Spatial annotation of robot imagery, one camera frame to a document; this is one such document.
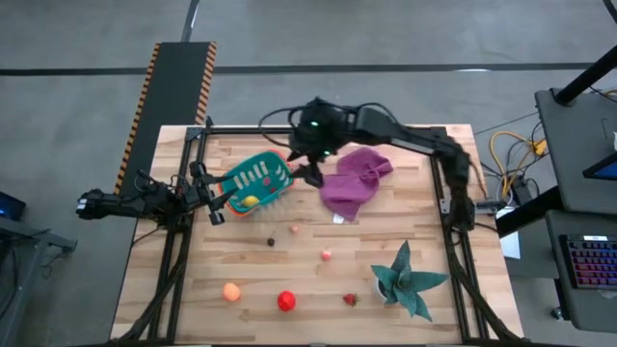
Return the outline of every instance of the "computer monitor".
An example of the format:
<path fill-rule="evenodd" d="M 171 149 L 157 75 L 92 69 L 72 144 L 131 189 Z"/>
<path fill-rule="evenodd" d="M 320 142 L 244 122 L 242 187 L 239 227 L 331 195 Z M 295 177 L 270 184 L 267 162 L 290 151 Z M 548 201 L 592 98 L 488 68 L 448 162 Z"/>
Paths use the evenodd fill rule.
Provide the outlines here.
<path fill-rule="evenodd" d="M 582 172 L 586 178 L 617 180 L 617 152 Z"/>

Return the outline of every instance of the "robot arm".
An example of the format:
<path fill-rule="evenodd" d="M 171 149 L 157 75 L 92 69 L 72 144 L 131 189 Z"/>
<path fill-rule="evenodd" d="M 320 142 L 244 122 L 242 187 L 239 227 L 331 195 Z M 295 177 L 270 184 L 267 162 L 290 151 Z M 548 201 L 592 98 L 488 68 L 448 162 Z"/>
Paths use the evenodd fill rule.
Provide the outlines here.
<path fill-rule="evenodd" d="M 212 225 L 224 223 L 225 219 L 218 210 L 224 207 L 225 202 L 235 194 L 235 190 L 215 198 L 208 185 L 233 177 L 214 177 L 206 172 L 202 162 L 192 162 L 189 168 L 195 179 L 194 183 L 189 184 L 181 177 L 174 188 L 139 170 L 137 174 L 145 183 L 139 187 L 138 195 L 124 197 L 92 189 L 79 198 L 76 213 L 85 220 L 113 215 L 150 219 L 160 227 L 171 227 L 187 213 L 208 206 Z"/>
<path fill-rule="evenodd" d="M 300 166 L 294 177 L 303 178 L 317 188 L 323 176 L 317 162 L 348 143 L 392 145 L 434 156 L 442 164 L 445 184 L 450 189 L 450 226 L 472 230 L 474 205 L 468 196 L 469 155 L 451 137 L 434 128 L 413 128 L 400 124 L 388 110 L 386 113 L 367 107 L 340 107 L 319 98 L 304 108 L 298 124 L 289 120 L 293 132 L 289 136 L 292 152 L 288 160 L 306 156 L 308 166 Z"/>

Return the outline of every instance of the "strawberry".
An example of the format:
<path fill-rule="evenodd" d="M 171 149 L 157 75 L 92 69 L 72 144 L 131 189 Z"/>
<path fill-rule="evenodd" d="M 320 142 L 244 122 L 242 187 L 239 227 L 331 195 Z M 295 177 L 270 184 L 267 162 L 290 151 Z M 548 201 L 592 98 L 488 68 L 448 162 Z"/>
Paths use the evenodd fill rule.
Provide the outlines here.
<path fill-rule="evenodd" d="M 343 301 L 345 302 L 345 304 L 351 307 L 354 307 L 358 303 L 359 300 L 360 298 L 356 294 L 343 295 Z"/>

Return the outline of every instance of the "plastic basket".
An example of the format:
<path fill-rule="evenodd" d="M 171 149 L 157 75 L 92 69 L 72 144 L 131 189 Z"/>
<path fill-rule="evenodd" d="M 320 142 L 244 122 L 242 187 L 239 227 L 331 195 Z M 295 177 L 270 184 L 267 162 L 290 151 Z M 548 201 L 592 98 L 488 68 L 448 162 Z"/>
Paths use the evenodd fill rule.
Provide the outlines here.
<path fill-rule="evenodd" d="M 219 189 L 223 194 L 238 188 L 228 201 L 228 208 L 237 216 L 246 216 L 261 205 L 274 201 L 293 185 L 287 162 L 275 150 L 266 150 L 243 161 L 225 173 L 225 176 L 229 175 L 233 179 L 219 183 Z M 242 200 L 248 196 L 258 198 L 259 203 L 250 207 L 244 205 Z"/>

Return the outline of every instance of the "keyboard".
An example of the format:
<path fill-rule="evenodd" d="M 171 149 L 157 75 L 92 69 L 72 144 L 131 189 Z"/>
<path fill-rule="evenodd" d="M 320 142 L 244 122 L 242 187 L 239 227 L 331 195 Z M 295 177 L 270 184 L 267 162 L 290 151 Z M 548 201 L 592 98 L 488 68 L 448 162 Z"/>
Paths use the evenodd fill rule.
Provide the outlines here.
<path fill-rule="evenodd" d="M 564 235 L 561 241 L 574 288 L 617 290 L 617 237 Z"/>

